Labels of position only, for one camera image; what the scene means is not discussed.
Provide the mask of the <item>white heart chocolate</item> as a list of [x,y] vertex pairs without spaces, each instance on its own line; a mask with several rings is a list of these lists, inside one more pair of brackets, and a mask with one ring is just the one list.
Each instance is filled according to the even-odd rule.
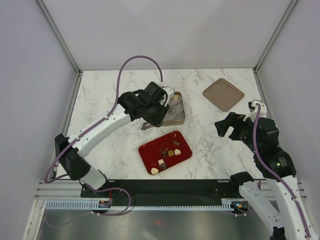
[[175,150],[174,150],[174,154],[175,154],[175,155],[180,155],[181,153],[182,153],[182,152],[181,152],[179,149],[175,149]]

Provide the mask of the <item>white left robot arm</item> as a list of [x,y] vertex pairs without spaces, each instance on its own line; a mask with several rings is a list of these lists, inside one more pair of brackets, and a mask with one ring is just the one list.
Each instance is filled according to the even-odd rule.
[[54,140],[55,151],[66,175],[90,186],[98,197],[105,197],[110,190],[107,178],[85,160],[86,156],[113,132],[137,119],[160,127],[174,93],[168,86],[150,82],[145,89],[123,93],[110,111],[82,130],[70,136],[59,134]]

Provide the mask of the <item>metal tongs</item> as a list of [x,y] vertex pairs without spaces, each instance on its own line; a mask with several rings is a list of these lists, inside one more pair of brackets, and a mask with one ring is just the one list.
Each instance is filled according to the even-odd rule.
[[[169,106],[169,109],[163,119],[162,124],[159,127],[165,127],[169,122],[170,114],[172,113],[173,107],[170,104],[168,106]],[[153,127],[155,127],[155,126],[152,125],[151,123],[144,122],[141,126],[141,130],[145,131],[145,130],[153,128]]]

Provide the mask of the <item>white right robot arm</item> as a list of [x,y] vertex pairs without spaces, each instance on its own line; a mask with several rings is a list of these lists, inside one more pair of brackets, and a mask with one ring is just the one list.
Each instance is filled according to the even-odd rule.
[[318,240],[303,204],[296,169],[290,155],[279,147],[279,130],[272,119],[231,112],[215,122],[217,134],[243,142],[253,153],[256,167],[274,194],[278,208],[261,193],[253,177],[246,171],[230,176],[228,191],[233,197],[243,197],[267,227],[272,240]]

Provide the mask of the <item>round white chocolate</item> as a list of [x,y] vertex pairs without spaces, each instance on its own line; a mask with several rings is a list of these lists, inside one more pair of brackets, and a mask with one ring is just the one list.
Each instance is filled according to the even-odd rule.
[[179,100],[179,96],[178,95],[174,95],[174,101],[177,102]]

